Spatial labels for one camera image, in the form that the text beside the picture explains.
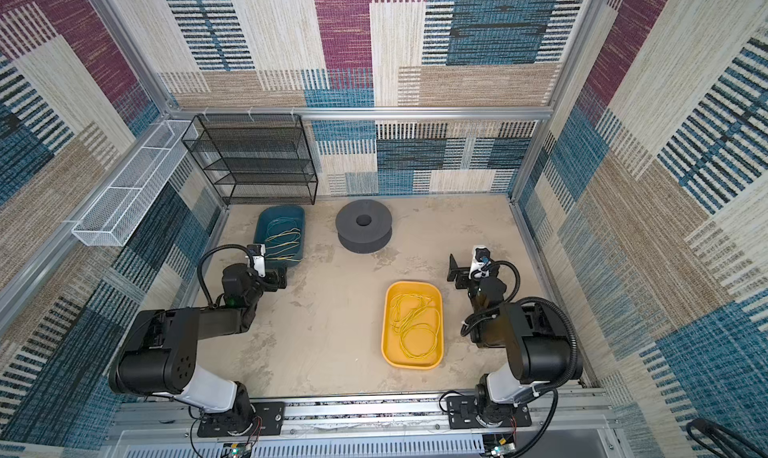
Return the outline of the teal plastic bin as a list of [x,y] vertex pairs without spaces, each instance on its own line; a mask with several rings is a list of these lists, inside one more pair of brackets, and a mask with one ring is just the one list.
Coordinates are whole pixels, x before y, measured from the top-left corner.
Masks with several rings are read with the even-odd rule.
[[264,244],[267,268],[292,268],[303,258],[305,211],[300,206],[269,207],[259,215],[253,241]]

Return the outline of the yellow plastic bin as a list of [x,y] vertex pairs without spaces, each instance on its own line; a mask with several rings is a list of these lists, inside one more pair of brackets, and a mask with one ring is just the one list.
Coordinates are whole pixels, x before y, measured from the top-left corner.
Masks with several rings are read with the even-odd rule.
[[402,369],[427,371],[444,356],[442,295],[425,282],[400,281],[387,290],[381,336],[385,361]]

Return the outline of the dark grey spool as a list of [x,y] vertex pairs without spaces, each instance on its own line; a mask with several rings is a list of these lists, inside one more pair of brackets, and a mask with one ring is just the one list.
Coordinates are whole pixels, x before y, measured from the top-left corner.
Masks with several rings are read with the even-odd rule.
[[339,242],[345,249],[357,254],[371,254],[389,243],[393,218],[383,203],[357,200],[339,211],[335,226]]

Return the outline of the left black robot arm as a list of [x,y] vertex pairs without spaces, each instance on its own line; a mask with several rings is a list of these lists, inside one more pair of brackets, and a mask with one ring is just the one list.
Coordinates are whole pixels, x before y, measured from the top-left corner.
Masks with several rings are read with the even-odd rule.
[[198,364],[198,345],[247,333],[260,299],[286,288],[287,278],[285,269],[267,268],[264,245],[233,248],[247,260],[223,270],[218,298],[208,296],[204,307],[138,313],[110,369],[109,387],[117,394],[168,398],[197,409],[200,438],[244,437],[254,442],[280,434],[284,403],[253,403],[243,383]]

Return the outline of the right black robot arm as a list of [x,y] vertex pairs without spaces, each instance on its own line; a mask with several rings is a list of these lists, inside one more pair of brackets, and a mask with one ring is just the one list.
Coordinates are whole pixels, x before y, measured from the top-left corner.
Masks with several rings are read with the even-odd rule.
[[439,404],[453,429],[528,426],[527,407],[581,377],[575,327],[553,302],[523,297],[521,275],[509,261],[476,247],[471,264],[449,257],[447,281],[464,290],[472,307],[460,335],[480,349],[502,349],[506,362],[483,375],[472,395],[448,392]]

